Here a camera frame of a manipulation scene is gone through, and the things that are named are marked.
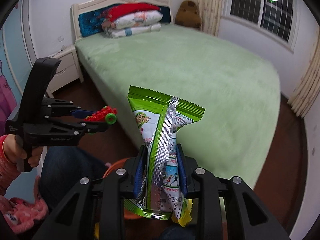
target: pillow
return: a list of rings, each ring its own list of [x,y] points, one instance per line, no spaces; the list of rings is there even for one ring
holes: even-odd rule
[[[102,23],[102,28],[111,28],[116,30],[121,30],[129,27],[140,27],[155,24],[162,19],[162,14],[156,10],[153,11],[143,11],[127,14],[116,19],[113,23],[109,24],[108,20],[104,20]]]
[[[153,24],[150,26],[131,27],[131,28],[125,28],[122,30],[105,28],[104,33],[110,38],[119,38],[119,37],[126,37],[126,36],[135,35],[138,33],[158,31],[158,30],[160,30],[160,28],[161,28],[161,24],[156,23],[156,24]]]
[[[100,13],[98,18],[105,18],[110,22],[114,22],[121,16],[127,15],[129,13],[141,12],[141,11],[152,11],[160,10],[158,6],[148,4],[148,3],[124,3],[116,5]]]

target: green toy wheel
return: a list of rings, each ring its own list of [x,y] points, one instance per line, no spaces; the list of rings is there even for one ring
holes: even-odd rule
[[[107,124],[114,124],[117,121],[117,116],[113,113],[109,113],[105,117],[106,123]]]

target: snack bag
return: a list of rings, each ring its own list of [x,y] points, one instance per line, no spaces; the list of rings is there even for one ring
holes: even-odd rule
[[[132,112],[148,148],[145,194],[124,200],[130,212],[167,220],[181,226],[191,220],[192,200],[180,190],[176,159],[176,132],[182,126],[201,120],[204,108],[153,90],[131,86],[128,95]]]

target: pink jacket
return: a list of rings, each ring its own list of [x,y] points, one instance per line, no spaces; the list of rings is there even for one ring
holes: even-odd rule
[[[0,211],[11,229],[19,234],[32,228],[36,220],[44,219],[48,213],[48,206],[39,194],[39,176],[36,178],[33,190],[34,204],[20,198],[8,200],[4,197],[11,182],[20,175],[16,165],[10,164],[4,156],[2,145],[5,138],[6,135],[0,137]]]

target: pink sleeve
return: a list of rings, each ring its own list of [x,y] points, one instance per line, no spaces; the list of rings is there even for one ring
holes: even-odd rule
[[[17,166],[9,163],[4,157],[2,144],[7,136],[0,137],[0,195],[4,196],[7,188],[19,175]]]

